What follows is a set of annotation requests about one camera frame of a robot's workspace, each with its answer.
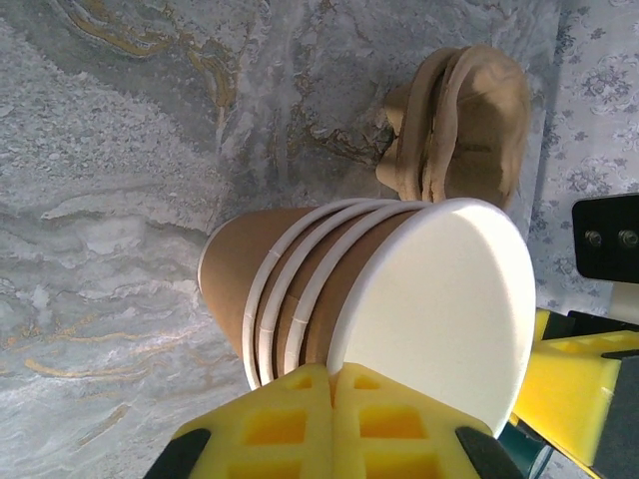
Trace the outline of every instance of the gray marble countertop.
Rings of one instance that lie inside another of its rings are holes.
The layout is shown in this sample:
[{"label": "gray marble countertop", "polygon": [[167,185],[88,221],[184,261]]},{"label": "gray marble countertop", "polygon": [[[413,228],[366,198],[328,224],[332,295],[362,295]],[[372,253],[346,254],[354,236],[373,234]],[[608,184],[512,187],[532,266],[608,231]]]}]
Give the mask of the gray marble countertop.
[{"label": "gray marble countertop", "polygon": [[519,61],[533,129],[554,0],[0,1],[1,477],[141,477],[182,423],[246,392],[201,302],[207,234],[364,196],[384,95],[434,49]]}]

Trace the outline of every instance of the yellow plastic part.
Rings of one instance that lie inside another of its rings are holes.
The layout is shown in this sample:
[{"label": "yellow plastic part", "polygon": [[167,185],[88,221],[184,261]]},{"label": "yellow plastic part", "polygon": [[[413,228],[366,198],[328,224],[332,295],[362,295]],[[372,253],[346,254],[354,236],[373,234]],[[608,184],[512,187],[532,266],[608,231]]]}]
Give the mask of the yellow plastic part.
[{"label": "yellow plastic part", "polygon": [[508,418],[508,422],[510,424],[512,424],[513,426],[516,426],[517,424],[519,424],[519,418],[517,417],[517,415],[513,412],[510,414],[510,417]]},{"label": "yellow plastic part", "polygon": [[548,325],[548,319],[550,318],[550,311],[547,309],[537,309],[535,314],[535,333],[533,336],[533,343],[539,342],[543,339],[543,333]]},{"label": "yellow plastic part", "polygon": [[190,479],[326,479],[331,474],[328,374],[309,364],[178,430],[212,435]]},{"label": "yellow plastic part", "polygon": [[334,479],[478,478],[455,435],[481,421],[358,364],[345,364],[333,399]]},{"label": "yellow plastic part", "polygon": [[639,333],[631,331],[535,344],[513,414],[582,467],[590,467],[621,364],[601,354],[638,348]]}]

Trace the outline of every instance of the brown paper cup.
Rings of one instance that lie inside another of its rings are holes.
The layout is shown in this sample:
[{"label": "brown paper cup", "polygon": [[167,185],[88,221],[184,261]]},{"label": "brown paper cup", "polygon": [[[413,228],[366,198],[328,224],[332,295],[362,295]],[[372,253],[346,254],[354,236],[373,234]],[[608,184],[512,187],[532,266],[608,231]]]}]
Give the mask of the brown paper cup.
[{"label": "brown paper cup", "polygon": [[[379,225],[365,233],[344,254],[331,275],[328,277],[328,280],[319,295],[313,314],[311,315],[303,349],[301,351],[300,365],[315,362],[322,364],[326,363],[328,349],[332,339],[332,332],[334,330],[337,317],[339,316],[341,307],[350,292],[350,288],[359,275],[359,272],[372,254],[377,250],[379,245],[399,225],[415,213],[416,212],[400,213],[381,222]],[[354,218],[340,225],[326,235],[306,257],[289,286],[287,295],[285,296],[282,307],[280,308],[278,324],[275,332],[276,354],[273,358],[273,368],[277,377],[284,373],[284,355],[289,330],[293,321],[293,314],[298,306],[299,299],[302,297],[302,294],[311,279],[311,276],[316,271],[321,260],[328,253],[330,248],[361,218],[362,217]],[[295,249],[291,247],[285,255],[282,256],[265,286],[260,307],[258,309],[256,328],[259,328],[262,321],[266,303],[271,291],[273,290],[278,275],[284,268],[289,257],[293,254],[294,250]]]},{"label": "brown paper cup", "polygon": [[244,309],[256,273],[276,241],[312,210],[270,210],[243,215],[224,225],[203,253],[200,265],[202,296],[240,357]]}]

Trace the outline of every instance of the cup rim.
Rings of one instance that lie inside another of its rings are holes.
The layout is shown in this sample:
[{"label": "cup rim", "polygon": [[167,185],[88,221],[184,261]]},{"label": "cup rim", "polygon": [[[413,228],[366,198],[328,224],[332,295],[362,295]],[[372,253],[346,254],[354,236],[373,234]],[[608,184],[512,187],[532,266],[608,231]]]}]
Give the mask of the cup rim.
[{"label": "cup rim", "polygon": [[211,235],[209,236],[209,238],[207,239],[207,241],[204,243],[204,246],[202,246],[202,252],[200,253],[200,259],[198,259],[198,289],[200,290],[200,294],[202,294],[202,263],[204,262],[204,256],[207,254],[207,250],[209,250],[209,246],[211,245],[213,240],[216,238],[218,233],[221,230],[223,230],[230,222],[232,222],[236,218],[237,217],[231,218],[230,220],[227,220],[227,221],[223,222],[220,226],[215,228],[213,230],[213,232],[211,233]]},{"label": "cup rim", "polygon": [[382,207],[362,218],[335,242],[326,256],[321,259],[298,301],[285,347],[284,374],[292,372],[300,365],[302,343],[318,297],[330,274],[346,252],[354,247],[363,235],[385,220],[401,213],[418,212],[429,206],[430,204],[426,202],[397,202]]},{"label": "cup rim", "polygon": [[[267,300],[262,322],[260,323],[257,356],[258,372],[262,385],[266,385],[275,379],[273,372],[274,335],[280,308],[291,282],[309,253],[326,235],[348,220],[396,202],[397,200],[367,200],[346,207],[314,229],[289,257],[284,268],[280,271],[276,284]],[[256,319],[253,318],[252,322],[255,327]]]},{"label": "cup rim", "polygon": [[366,199],[364,198],[349,198],[315,208],[293,223],[265,256],[251,284],[242,319],[242,362],[251,389],[257,389],[261,385],[254,343],[258,305],[267,280],[278,260],[295,239],[310,225],[328,215],[365,201]]}]

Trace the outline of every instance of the paper cup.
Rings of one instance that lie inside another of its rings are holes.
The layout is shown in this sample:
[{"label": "paper cup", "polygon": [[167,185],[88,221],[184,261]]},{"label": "paper cup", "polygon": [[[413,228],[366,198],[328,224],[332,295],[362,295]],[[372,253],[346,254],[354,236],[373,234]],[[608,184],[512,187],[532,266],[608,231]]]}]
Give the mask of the paper cup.
[{"label": "paper cup", "polygon": [[198,267],[200,291],[239,356],[244,309],[254,278],[276,241],[312,210],[249,213],[223,225],[207,242]]},{"label": "paper cup", "polygon": [[[348,268],[346,257],[340,265]],[[322,294],[334,293],[331,279],[342,280],[331,276]],[[530,256],[502,211],[450,200],[414,214],[347,291],[327,355],[330,372],[361,364],[501,432],[523,381],[535,318]]]},{"label": "paper cup", "polygon": [[361,215],[378,210],[381,207],[396,203],[395,200],[370,200],[358,203],[336,213],[316,229],[298,245],[292,249],[293,253],[287,259],[283,269],[279,272],[276,282],[271,289],[265,305],[264,313],[261,316],[259,336],[258,336],[258,364],[262,385],[268,384],[275,378],[273,357],[274,338],[280,316],[280,308],[289,290],[293,278],[297,274],[300,266],[305,262],[309,253],[322,241],[326,235],[344,223]]},{"label": "paper cup", "polygon": [[326,280],[336,268],[345,253],[351,247],[356,247],[357,242],[363,235],[377,227],[388,218],[404,212],[415,212],[427,207],[428,204],[424,202],[392,203],[361,218],[330,248],[309,280],[302,297],[298,301],[298,306],[293,313],[293,321],[287,334],[287,343],[285,346],[284,374],[292,372],[300,365],[302,344],[306,336],[309,321],[311,320],[311,315],[318,301],[318,297],[320,296],[320,292],[323,289]]},{"label": "paper cup", "polygon": [[[358,217],[347,220],[341,225],[337,226],[330,232],[328,232],[317,244],[313,247],[308,255],[305,257],[302,264],[296,271],[289,287],[284,296],[282,305],[280,310],[278,311],[278,318],[276,321],[276,328],[274,332],[275,339],[275,348],[273,349],[274,354],[272,357],[272,369],[274,371],[275,377],[279,377],[284,374],[284,352],[286,345],[286,338],[291,327],[291,321],[293,319],[293,313],[298,305],[299,299],[304,292],[304,289],[311,279],[311,276],[315,272],[316,268],[321,262],[321,259],[326,255],[326,253],[330,250],[332,245],[345,233],[347,232],[357,221],[363,218],[364,215],[360,215]],[[258,306],[258,313],[256,315],[256,329],[259,330],[262,320],[264,318],[264,313],[266,310],[267,303],[269,298],[271,297],[271,293],[275,288],[276,282],[280,277],[284,266],[287,264],[289,259],[291,258],[293,252],[300,245],[300,243],[304,239],[300,239],[296,241],[295,244],[292,244],[292,247],[288,248],[287,251],[282,255],[280,261],[275,265],[271,275],[269,276],[267,283],[264,286],[264,290],[262,296],[260,298],[260,303]],[[330,344],[330,336],[332,335],[332,330],[328,330],[326,332],[328,334],[325,339],[326,344]],[[255,335],[255,350],[259,349],[259,335]]]},{"label": "paper cup", "polygon": [[349,207],[354,207],[367,202],[363,199],[350,199],[334,202],[312,210],[290,226],[284,234],[271,247],[264,261],[256,273],[249,296],[247,297],[244,317],[242,322],[242,360],[247,373],[247,379],[252,389],[261,385],[258,365],[255,358],[255,319],[258,306],[262,297],[264,286],[273,272],[274,267],[280,261],[287,249],[303,240],[314,228],[317,228],[327,217]]},{"label": "paper cup", "polygon": [[[400,203],[401,202],[393,202],[392,204],[399,205]],[[378,223],[374,228],[363,233],[356,242],[356,245],[348,248],[347,251],[343,253],[341,260],[334,266],[333,271],[329,275],[329,279],[319,292],[302,344],[300,364],[326,364],[328,348],[332,339],[332,331],[349,289],[376,249],[399,225],[410,218],[414,213],[415,211],[404,213],[396,212],[387,220]],[[293,316],[296,309],[300,306],[301,298],[311,278],[333,246],[346,234],[351,232],[352,228],[357,225],[358,222],[367,219],[373,214],[374,213],[369,213],[349,220],[327,234],[323,240],[310,251],[298,269],[282,302],[278,325],[276,327],[276,352],[273,357],[273,368],[277,369],[277,377],[284,374],[285,351]],[[283,256],[283,261],[274,269],[273,275],[265,286],[263,298],[269,296],[275,284],[276,277],[287,258],[287,256]],[[261,321],[265,304],[265,301],[261,304],[257,322]]]}]

